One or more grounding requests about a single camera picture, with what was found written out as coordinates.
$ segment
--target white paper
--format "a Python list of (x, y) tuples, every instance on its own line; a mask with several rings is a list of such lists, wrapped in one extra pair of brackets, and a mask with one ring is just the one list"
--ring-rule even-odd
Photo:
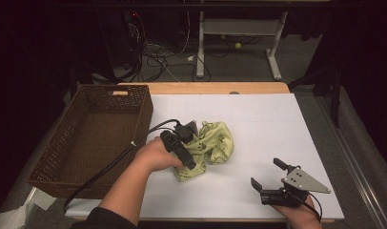
[(55, 200), (56, 198), (49, 196), (45, 192), (36, 190), (31, 201), (46, 211), (51, 207)]
[[(293, 94), (159, 94), (152, 95), (151, 126), (175, 118), (181, 124), (195, 120), (223, 121), (234, 139), (234, 153), (222, 165), (209, 165), (204, 175), (178, 182), (173, 168), (153, 173), (148, 181), (142, 219), (283, 219), (262, 205), (251, 185), (255, 178), (264, 189), (283, 186), (286, 171), (273, 164), (274, 157), (334, 188)], [(148, 140), (160, 132), (152, 133)], [(315, 194), (324, 219), (343, 219), (336, 194)], [(67, 216), (87, 216), (98, 200), (76, 200)]]
[(26, 205), (0, 214), (0, 229), (15, 229), (25, 225), (27, 218)]

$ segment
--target desk leg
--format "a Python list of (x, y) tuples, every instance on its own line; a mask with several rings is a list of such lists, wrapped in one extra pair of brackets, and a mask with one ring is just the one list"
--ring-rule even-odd
[(280, 16), (279, 23), (276, 27), (276, 33), (275, 33), (275, 40), (273, 47), (269, 50), (266, 50), (268, 61), (271, 66), (272, 74), (274, 75), (274, 79), (277, 81), (280, 81), (282, 79), (282, 75), (280, 74), (279, 67), (277, 66), (276, 59), (275, 59), (275, 53), (277, 49), (277, 45), (279, 44), (279, 39), (282, 34), (283, 28), (285, 26), (286, 22), (286, 16), (288, 15), (288, 12), (282, 12), (282, 15)]
[(204, 12), (199, 16), (199, 50), (196, 59), (196, 77), (203, 78), (205, 76), (205, 53), (203, 52), (203, 19)]

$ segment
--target white table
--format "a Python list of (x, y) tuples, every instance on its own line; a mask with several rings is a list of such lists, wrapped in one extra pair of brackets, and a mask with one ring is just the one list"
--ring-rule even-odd
[[(274, 157), (300, 165), (334, 190), (293, 94), (153, 94), (152, 99), (152, 126), (170, 118), (182, 124), (196, 120), (199, 128), (202, 121), (224, 121), (235, 148), (227, 163), (208, 165), (204, 175), (186, 182), (178, 182), (173, 169), (153, 173), (142, 220), (282, 221), (278, 212), (261, 204), (250, 183), (254, 177), (264, 189), (282, 187), (286, 172), (273, 164)], [(324, 220), (344, 218), (334, 192), (315, 196)], [(99, 201), (75, 199), (66, 216), (85, 218)]]
[[(218, 0), (216, 2), (274, 2), (272, 0)], [(328, 2), (330, 0), (294, 0), (290, 2)], [(280, 36), (286, 23), (287, 11), (280, 14), (277, 19), (230, 19), (230, 18), (206, 18), (202, 11), (199, 15), (199, 44), (196, 60), (196, 77), (205, 75), (205, 53), (203, 48), (204, 34), (229, 34), (229, 35), (267, 35), (273, 36), (274, 43), (270, 49), (265, 51), (274, 80), (280, 81), (282, 75), (277, 66), (275, 52), (279, 44)]]

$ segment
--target black cable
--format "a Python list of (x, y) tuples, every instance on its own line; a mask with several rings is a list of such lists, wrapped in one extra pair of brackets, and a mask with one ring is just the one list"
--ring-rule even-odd
[[(213, 39), (208, 39), (206, 41), (206, 46), (210, 46), (210, 45), (214, 45), (214, 43), (209, 43), (209, 41), (212, 41)], [(216, 44), (216, 45), (223, 45), (225, 47), (227, 47), (227, 50), (226, 50), (226, 53), (223, 53), (221, 55), (216, 55), (216, 54), (213, 54), (211, 52), (207, 52), (208, 55), (212, 56), (212, 57), (215, 57), (215, 58), (223, 58), (223, 57), (226, 57), (227, 55), (230, 54), (230, 51), (231, 51), (231, 48), (230, 48), (230, 45), (229, 45), (229, 42), (227, 40), (224, 40), (224, 39), (215, 39), (216, 41), (221, 41), (222, 44)]]
[(139, 59), (139, 62), (140, 62), (140, 70), (129, 80), (129, 82), (131, 83), (131, 82), (133, 82), (134, 81), (134, 79), (138, 76), (138, 78), (137, 78), (137, 81), (139, 81), (139, 76), (141, 75), (141, 69), (142, 69), (142, 67), (143, 67), (143, 54), (141, 53), (140, 55), (140, 59)]
[(133, 149), (137, 144), (139, 144), (139, 142), (144, 138), (146, 137), (148, 134), (150, 134), (151, 132), (154, 132), (154, 131), (157, 131), (161, 126), (167, 124), (167, 123), (170, 123), (170, 122), (175, 122), (177, 126), (181, 125), (181, 123), (177, 120), (177, 119), (169, 119), (167, 121), (164, 121), (154, 127), (152, 127), (148, 132), (146, 132), (145, 134), (143, 134), (142, 136), (138, 137), (135, 141), (132, 141), (131, 144), (113, 161), (111, 162), (109, 165), (107, 165), (107, 167), (105, 167), (103, 170), (101, 170), (100, 172), (98, 172), (95, 176), (91, 177), (89, 180), (87, 180), (83, 185), (81, 185), (77, 190), (75, 190), (69, 197), (68, 199), (66, 200), (65, 204), (63, 205), (63, 210), (64, 212), (66, 213), (66, 211), (68, 210), (69, 208), (69, 204), (71, 203), (71, 201), (76, 198), (84, 189), (86, 189), (87, 187), (91, 186), (94, 182), (96, 182), (100, 177), (102, 177), (103, 175), (105, 175), (111, 168), (113, 168), (113, 166), (115, 166), (125, 155), (127, 155), (129, 153), (129, 151), (131, 149)]
[(352, 226), (350, 226), (348, 223), (346, 223), (344, 220), (340, 220), (340, 222), (342, 222), (345, 226), (349, 227), (349, 228), (353, 228)]
[(316, 199), (316, 197), (314, 197), (312, 194), (310, 194), (310, 196), (312, 196), (318, 203), (319, 207), (320, 207), (320, 210), (321, 210), (321, 214), (319, 214), (316, 209), (312, 206), (310, 206), (310, 204), (308, 204), (306, 201), (303, 201), (302, 199), (300, 199), (298, 196), (296, 196), (295, 194), (293, 194), (291, 191), (287, 190), (287, 193), (292, 197), (292, 198), (295, 198), (297, 201), (299, 201), (300, 203), (302, 203), (305, 207), (307, 207), (308, 209), (310, 209), (312, 212), (314, 212), (316, 214), (316, 217), (318, 219), (319, 222), (321, 222), (321, 218), (322, 218), (322, 208), (321, 208), (321, 204), (319, 203), (319, 201)]
[(159, 130), (167, 130), (167, 131), (171, 131), (175, 134), (175, 131), (171, 128), (168, 128), (168, 127), (159, 127), (159, 128), (157, 128), (157, 131), (159, 131)]
[(141, 69), (142, 69), (142, 63), (140, 62), (140, 59), (137, 59), (136, 63), (133, 65), (133, 68), (131, 69), (130, 72), (125, 73), (121, 76), (118, 76), (117, 78), (124, 80), (126, 78), (136, 75), (141, 71)]
[(267, 36), (266, 35), (242, 35), (242, 36), (231, 35), (231, 36), (227, 36), (223, 40), (226, 40), (226, 41), (231, 42), (233, 44), (240, 42), (243, 45), (255, 45), (255, 44), (259, 43), (265, 37), (267, 37)]
[[(143, 82), (152, 82), (152, 81), (155, 81), (156, 79), (158, 79), (160, 77), (160, 75), (165, 72), (167, 70), (167, 67), (168, 67), (168, 61), (166, 58), (164, 58), (164, 56), (161, 56), (161, 57), (158, 57), (158, 56), (154, 56), (154, 55), (151, 55), (151, 54), (145, 54), (147, 55), (149, 58), (146, 60), (146, 64), (150, 67), (160, 67), (160, 71), (159, 73), (155, 74), (155, 75), (152, 75), (150, 76), (149, 78), (147, 79), (143, 79)], [(149, 61), (151, 59), (154, 59), (156, 62), (158, 62), (158, 65), (151, 65), (149, 63)]]
[(191, 66), (191, 67), (193, 67), (193, 71), (191, 73), (191, 76), (194, 76), (194, 74), (196, 73), (196, 65), (195, 64), (175, 64), (175, 65), (168, 65), (168, 66), (172, 66), (172, 67)]
[(322, 207), (321, 207), (321, 203), (318, 201), (318, 199), (317, 199), (313, 194), (309, 193), (309, 195), (312, 196), (312, 198), (314, 198), (314, 199), (316, 200), (317, 204), (318, 204), (318, 207), (319, 207), (319, 209), (320, 209), (320, 214), (319, 214), (319, 216), (318, 216), (318, 219), (319, 219), (319, 221), (321, 221), (321, 218), (322, 218)]
[[(157, 54), (155, 54), (155, 55), (153, 55), (153, 54), (147, 54), (147, 53), (143, 54), (143, 55), (148, 57), (147, 60), (146, 60), (146, 65), (147, 66), (155, 68), (155, 67), (163, 66), (164, 63), (168, 63), (167, 59), (164, 56), (158, 56)], [(152, 60), (152, 59), (154, 59), (155, 62), (158, 63), (158, 65), (154, 65), (154, 64), (150, 63), (150, 60)]]

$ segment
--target electrical cable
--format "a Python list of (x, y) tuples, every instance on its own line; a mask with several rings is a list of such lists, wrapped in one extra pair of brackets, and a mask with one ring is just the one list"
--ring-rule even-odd
[(134, 79), (137, 77), (137, 76), (139, 76), (139, 75), (141, 75), (141, 69), (142, 69), (142, 62), (143, 62), (143, 55), (142, 54), (140, 54), (140, 59), (139, 59), (139, 62), (140, 62), (140, 69), (139, 69), (139, 71), (129, 80), (129, 82), (131, 83), (131, 82), (133, 82), (134, 81)]
[(312, 198), (314, 198), (318, 204), (318, 207), (320, 209), (320, 214), (319, 214), (319, 217), (318, 217), (318, 220), (321, 221), (321, 218), (322, 218), (322, 207), (321, 207), (321, 203), (318, 201), (318, 199), (311, 193), (309, 193), (310, 196), (312, 196)]
[[(145, 55), (148, 56), (148, 59), (146, 60), (146, 64), (147, 66), (150, 66), (150, 67), (160, 67), (160, 66), (165, 66), (164, 69), (162, 69), (160, 71), (160, 73), (152, 76), (152, 77), (149, 77), (148, 79), (144, 80), (144, 81), (149, 81), (149, 80), (155, 80), (159, 77), (159, 75), (161, 75), (164, 71), (169, 71), (169, 68), (170, 66), (174, 66), (174, 67), (177, 67), (177, 66), (192, 66), (193, 67), (193, 74), (194, 74), (194, 71), (196, 69), (196, 66), (193, 65), (193, 64), (174, 64), (174, 65), (170, 65), (168, 64), (168, 60), (167, 60), (167, 56), (164, 56), (163, 54), (158, 54), (157, 52), (159, 52), (163, 47), (161, 46), (158, 46), (158, 45), (154, 45), (154, 46), (157, 46), (158, 49), (157, 50), (153, 50), (151, 49), (151, 53), (154, 54), (155, 56), (152, 56), (151, 54), (149, 53), (145, 53)], [(150, 60), (151, 59), (154, 59), (156, 62), (158, 62), (159, 64), (158, 65), (154, 65), (154, 64), (151, 64), (150, 63)]]
[(180, 126), (181, 123), (177, 119), (169, 119), (167, 121), (161, 122), (160, 124), (152, 127), (148, 132), (143, 134), (142, 136), (138, 137), (136, 140), (132, 141), (131, 144), (114, 160), (112, 161), (107, 167), (102, 169), (100, 172), (98, 172), (95, 176), (91, 177), (89, 180), (87, 180), (83, 185), (81, 185), (77, 190), (75, 190), (66, 200), (65, 204), (63, 205), (63, 210), (66, 213), (66, 211), (69, 208), (69, 204), (71, 201), (76, 198), (84, 189), (87, 187), (91, 186), (94, 182), (96, 182), (100, 177), (105, 175), (113, 166), (115, 166), (125, 155), (127, 155), (131, 149), (133, 149), (136, 144), (139, 144), (140, 141), (146, 137), (148, 134), (157, 131), (161, 126), (170, 123), (170, 122), (175, 122), (176, 126)]
[[(137, 14), (136, 12), (134, 12), (134, 14), (137, 16), (137, 18), (139, 18), (139, 20), (140, 20), (140, 23), (141, 23), (141, 25), (142, 25), (142, 28), (143, 28), (143, 38), (144, 38), (144, 40), (145, 40), (145, 42), (146, 42), (146, 46), (149, 48), (149, 42), (147, 41), (147, 38), (146, 38), (146, 33), (145, 33), (145, 29), (144, 29), (144, 25), (143, 25), (143, 20), (142, 20), (142, 18), (139, 16), (139, 14)], [(159, 63), (161, 63), (163, 66), (164, 66), (164, 68), (165, 68), (165, 70), (167, 70), (167, 72), (169, 72), (169, 74), (177, 81), (177, 82), (180, 82), (179, 81), (179, 79), (178, 78), (176, 78), (176, 76), (175, 75), (173, 75), (173, 73), (171, 73), (170, 72), (170, 70), (168, 70), (168, 68), (167, 68), (167, 66), (163, 63), (163, 62), (161, 62), (161, 61), (159, 61), (159, 60), (157, 60)]]
[[(147, 79), (144, 79), (144, 78), (143, 78), (143, 75), (142, 75), (143, 82), (152, 82), (152, 81), (155, 81), (155, 79), (159, 78), (160, 75), (161, 75), (163, 72), (165, 72), (165, 70), (166, 70), (166, 67), (165, 67), (166, 65), (165, 65), (163, 62), (161, 62), (160, 60), (158, 60), (158, 58), (155, 58), (155, 57), (153, 57), (153, 59), (154, 59), (155, 61), (157, 61), (157, 62), (160, 63), (160, 65), (153, 66), (153, 67), (160, 67), (160, 72), (157, 73), (157, 74), (155, 74), (155, 75), (150, 76), (150, 77), (147, 78)], [(149, 64), (149, 60), (150, 60), (150, 59), (147, 59), (147, 60), (146, 60), (146, 64), (149, 65), (149, 66), (151, 66), (151, 65)]]
[(196, 73), (196, 65), (195, 64), (176, 64), (176, 65), (168, 65), (168, 66), (174, 66), (174, 67), (178, 67), (178, 66), (191, 66), (191, 67), (193, 67), (193, 71), (191, 73), (191, 78), (194, 81), (194, 74)]
[(190, 12), (187, 11), (187, 20), (188, 20), (188, 30), (187, 30), (187, 40), (185, 41), (185, 45), (184, 45), (184, 48), (182, 49), (182, 51), (176, 55), (180, 55), (181, 53), (183, 53), (185, 51), (185, 48), (187, 48), (187, 45), (188, 45), (188, 40), (190, 39), (190, 32), (191, 32), (191, 18), (190, 18)]
[(353, 227), (350, 226), (348, 223), (346, 223), (344, 220), (340, 220), (340, 222), (342, 222), (345, 226), (347, 226), (347, 227), (353, 229)]
[(169, 51), (167, 48), (165, 48), (165, 47), (163, 47), (162, 45), (160, 45), (158, 42), (156, 42), (156, 43), (154, 43), (154, 42), (150, 43), (150, 44), (149, 44), (149, 47), (147, 47), (147, 49), (152, 50), (151, 52), (155, 52), (155, 55), (160, 55), (160, 56), (163, 56), (163, 57), (165, 57), (165, 58), (170, 57), (170, 56), (173, 56), (173, 54), (167, 56), (166, 53), (167, 53), (167, 52), (170, 52), (170, 51)]
[(321, 214), (318, 213), (318, 211), (316, 211), (316, 209), (312, 206), (310, 206), (310, 204), (308, 204), (306, 201), (303, 201), (301, 200), (298, 196), (296, 196), (295, 194), (293, 194), (291, 191), (287, 190), (287, 193), (292, 197), (292, 198), (295, 198), (297, 201), (299, 201), (300, 203), (302, 203), (305, 207), (307, 207), (308, 209), (310, 209), (312, 212), (314, 212), (316, 214), (316, 217), (317, 217), (317, 220), (319, 222), (321, 222), (321, 218), (322, 218), (322, 208), (321, 208), (321, 204), (319, 203), (319, 201), (316, 199), (315, 196), (313, 196), (312, 194), (309, 193), (310, 196), (312, 196), (318, 203), (319, 205), (319, 208), (320, 208), (320, 211), (321, 211)]
[[(240, 42), (245, 45), (254, 45), (261, 41), (262, 38), (267, 37), (266, 35), (230, 35), (224, 38), (223, 40), (226, 40), (230, 43), (235, 44), (236, 42)], [(250, 38), (249, 41), (243, 41), (242, 39)]]
[[(127, 73), (124, 73), (120, 76), (116, 76), (117, 79), (121, 80), (121, 81), (125, 81), (125, 79), (129, 78), (129, 77), (133, 77), (135, 76), (137, 73), (140, 72), (142, 68), (142, 64), (141, 64), (141, 61), (140, 60), (137, 60), (136, 63), (132, 66), (132, 69), (130, 69)], [(111, 83), (112, 81), (110, 81), (109, 79), (103, 79), (103, 78), (100, 78), (100, 77), (96, 77), (94, 75), (92, 75), (92, 79), (94, 81), (97, 81), (99, 83)]]
[(223, 54), (221, 54), (221, 55), (216, 55), (216, 54), (213, 54), (213, 53), (211, 53), (211, 52), (206, 52), (206, 54), (211, 55), (211, 56), (213, 56), (213, 57), (215, 57), (215, 58), (223, 58), (223, 57), (229, 55), (229, 54), (230, 54), (230, 51), (231, 51), (229, 42), (226, 41), (226, 40), (217, 40), (217, 41), (222, 41), (222, 42), (225, 44), (225, 46), (227, 47), (226, 53), (223, 53)]
[[(149, 80), (149, 81), (153, 81), (153, 80), (157, 79), (163, 72), (167, 71), (167, 72), (169, 72), (169, 74), (170, 74), (177, 82), (180, 82), (179, 79), (176, 78), (176, 76), (173, 75), (173, 73), (169, 70), (168, 67), (171, 66), (171, 65), (168, 65), (168, 61), (167, 61), (166, 57), (165, 57), (165, 56), (158, 57), (156, 53), (153, 53), (152, 50), (150, 50), (150, 51), (151, 51), (152, 55), (147, 54), (147, 56), (148, 56), (148, 57), (151, 57), (152, 59), (154, 59), (155, 61), (157, 61), (157, 62), (161, 65), (162, 68), (161, 68), (159, 74), (156, 74), (155, 76), (152, 76), (152, 77), (150, 77), (149, 79), (147, 79), (147, 80), (145, 80), (145, 81), (148, 81), (148, 80)], [(150, 61), (150, 58), (148, 58), (147, 61), (146, 61), (146, 64), (147, 64), (148, 66), (151, 66), (151, 67), (158, 67), (158, 66), (160, 66), (160, 65), (157, 65), (157, 66), (150, 65), (150, 64), (149, 64), (149, 61)]]

